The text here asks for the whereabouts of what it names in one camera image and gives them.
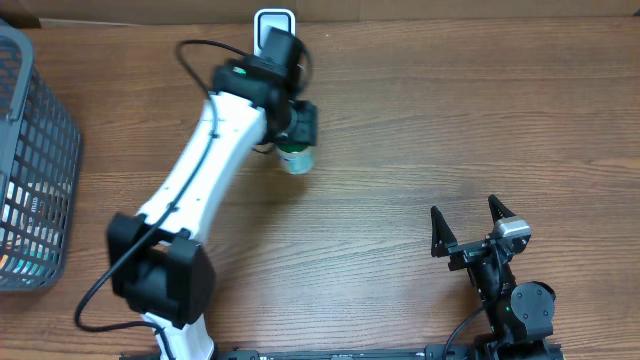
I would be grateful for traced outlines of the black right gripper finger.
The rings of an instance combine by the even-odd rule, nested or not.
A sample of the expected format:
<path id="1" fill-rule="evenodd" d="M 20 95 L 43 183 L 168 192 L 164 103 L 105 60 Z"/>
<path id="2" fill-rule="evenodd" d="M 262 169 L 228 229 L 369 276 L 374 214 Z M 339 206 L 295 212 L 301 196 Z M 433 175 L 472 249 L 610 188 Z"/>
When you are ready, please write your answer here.
<path id="1" fill-rule="evenodd" d="M 458 241 L 436 206 L 431 207 L 430 214 L 432 222 L 431 255 L 433 257 L 448 256 L 449 249 L 457 246 Z"/>
<path id="2" fill-rule="evenodd" d="M 491 194 L 488 197 L 488 204 L 493 223 L 506 218 L 515 217 L 515 213 L 509 210 L 495 194 Z"/>

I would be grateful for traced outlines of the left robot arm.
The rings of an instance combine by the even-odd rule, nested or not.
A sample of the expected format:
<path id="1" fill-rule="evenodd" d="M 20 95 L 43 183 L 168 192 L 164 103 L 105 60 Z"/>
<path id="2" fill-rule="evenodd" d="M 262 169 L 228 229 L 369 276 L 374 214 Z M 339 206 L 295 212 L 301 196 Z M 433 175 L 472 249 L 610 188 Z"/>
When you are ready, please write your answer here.
<path id="1" fill-rule="evenodd" d="M 300 153 L 316 146 L 318 109 L 300 99 L 309 50 L 272 28 L 257 54 L 237 52 L 214 70 L 201 117 L 156 193 L 106 231 L 113 292 L 151 328 L 161 359 L 211 359 L 204 323 L 215 283 L 205 242 L 236 172 L 258 145 Z"/>

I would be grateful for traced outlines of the white barcode scanner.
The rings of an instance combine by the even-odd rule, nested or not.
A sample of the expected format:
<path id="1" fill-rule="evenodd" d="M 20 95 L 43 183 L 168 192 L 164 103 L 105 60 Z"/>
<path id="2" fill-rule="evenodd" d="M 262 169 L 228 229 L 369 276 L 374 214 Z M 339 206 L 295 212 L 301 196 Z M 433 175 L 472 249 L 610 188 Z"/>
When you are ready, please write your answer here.
<path id="1" fill-rule="evenodd" d="M 296 35 L 296 16 L 287 8 L 263 8 L 254 14 L 253 53 L 259 55 L 272 28 Z"/>

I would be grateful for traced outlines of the grey plastic mesh basket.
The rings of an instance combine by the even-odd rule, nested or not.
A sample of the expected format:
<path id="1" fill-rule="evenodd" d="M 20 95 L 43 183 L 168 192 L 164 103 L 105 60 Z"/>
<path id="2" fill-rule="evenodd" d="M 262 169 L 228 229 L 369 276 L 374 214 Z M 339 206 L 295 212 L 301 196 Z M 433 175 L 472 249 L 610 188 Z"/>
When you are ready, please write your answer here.
<path id="1" fill-rule="evenodd" d="M 72 185 L 62 269 L 52 278 L 36 278 L 29 283 L 1 271 L 2 292 L 43 290 L 61 278 L 70 244 L 82 153 L 81 131 L 37 71 L 31 41 L 22 31 L 2 23 L 1 207 L 11 181 L 18 185 L 40 180 Z"/>

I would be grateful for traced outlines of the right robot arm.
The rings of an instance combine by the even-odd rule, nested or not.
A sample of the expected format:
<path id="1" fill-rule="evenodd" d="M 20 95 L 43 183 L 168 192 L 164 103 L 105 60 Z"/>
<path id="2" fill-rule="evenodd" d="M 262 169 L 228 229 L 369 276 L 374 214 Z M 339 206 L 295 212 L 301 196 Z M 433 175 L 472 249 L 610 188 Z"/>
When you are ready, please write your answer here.
<path id="1" fill-rule="evenodd" d="M 428 345 L 428 359 L 562 359 L 553 334 L 555 291 L 546 283 L 518 284 L 509 266 L 528 245 L 532 231 L 525 219 L 509 210 L 495 195 L 488 197 L 493 229 L 481 240 L 460 244 L 441 211 L 430 209 L 431 255 L 447 257 L 451 271 L 467 272 L 481 305 L 465 318 L 443 345 Z M 490 331 L 471 344 L 456 346 L 460 332 L 477 316 L 487 316 Z"/>

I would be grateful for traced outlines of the green lid white jar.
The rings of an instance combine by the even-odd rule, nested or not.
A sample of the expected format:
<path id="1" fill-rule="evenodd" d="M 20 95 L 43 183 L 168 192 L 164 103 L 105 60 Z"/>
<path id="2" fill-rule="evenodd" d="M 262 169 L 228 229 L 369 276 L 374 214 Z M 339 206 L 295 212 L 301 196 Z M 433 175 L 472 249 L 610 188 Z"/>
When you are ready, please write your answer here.
<path id="1" fill-rule="evenodd" d="M 277 145 L 281 168 L 291 175 L 310 172 L 315 163 L 313 148 L 306 145 Z"/>

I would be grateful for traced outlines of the items inside basket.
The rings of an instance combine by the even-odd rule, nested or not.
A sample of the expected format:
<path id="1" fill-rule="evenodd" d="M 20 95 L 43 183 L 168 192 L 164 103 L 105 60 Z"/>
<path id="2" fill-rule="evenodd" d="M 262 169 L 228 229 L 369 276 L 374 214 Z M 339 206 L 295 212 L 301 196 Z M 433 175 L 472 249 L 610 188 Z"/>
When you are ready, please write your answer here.
<path id="1" fill-rule="evenodd" d="M 63 267 L 70 216 L 67 182 L 8 183 L 1 207 L 1 271 L 23 282 L 52 278 Z"/>

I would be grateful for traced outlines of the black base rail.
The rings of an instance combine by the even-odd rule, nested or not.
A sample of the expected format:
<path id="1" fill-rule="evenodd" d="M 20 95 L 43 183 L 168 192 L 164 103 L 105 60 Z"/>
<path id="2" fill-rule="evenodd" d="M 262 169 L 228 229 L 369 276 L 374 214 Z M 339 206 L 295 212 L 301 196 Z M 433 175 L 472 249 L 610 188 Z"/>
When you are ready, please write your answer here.
<path id="1" fill-rule="evenodd" d="M 214 360 L 441 360 L 444 345 L 428 345 L 424 349 L 386 349 L 370 351 L 310 351 L 310 352 L 276 352 L 259 353 L 256 350 L 214 351 L 211 359 Z M 559 345 L 549 345 L 547 352 L 541 350 L 525 350 L 516 353 L 515 350 L 506 350 L 504 355 L 492 358 L 481 355 L 473 346 L 452 345 L 447 352 L 446 359 L 471 360 L 471 359 L 566 359 Z M 144 355 L 119 356 L 121 360 L 158 360 L 160 353 Z"/>

